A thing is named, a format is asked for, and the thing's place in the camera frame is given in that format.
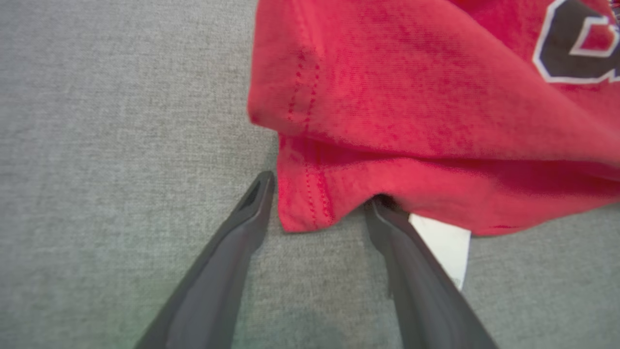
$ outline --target clothing label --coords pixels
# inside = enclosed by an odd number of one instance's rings
[[[471,231],[431,218],[411,214],[414,226],[456,288],[463,289]]]

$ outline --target t-shirt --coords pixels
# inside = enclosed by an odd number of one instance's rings
[[[608,0],[260,0],[284,229],[376,194],[478,235],[620,201],[619,38]]]

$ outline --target gray fabric surface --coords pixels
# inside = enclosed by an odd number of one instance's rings
[[[255,1],[0,1],[0,348],[130,348],[261,170]],[[620,206],[472,242],[504,349],[617,348]],[[360,211],[250,267],[235,348],[399,348]]]

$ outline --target white tag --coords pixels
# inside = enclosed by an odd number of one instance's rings
[[[418,231],[456,288],[462,290],[471,231],[417,214],[409,216],[409,223]]]

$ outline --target red t-shirt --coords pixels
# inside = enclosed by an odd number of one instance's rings
[[[284,229],[379,193],[479,235],[620,201],[619,38],[607,0],[260,0]]]

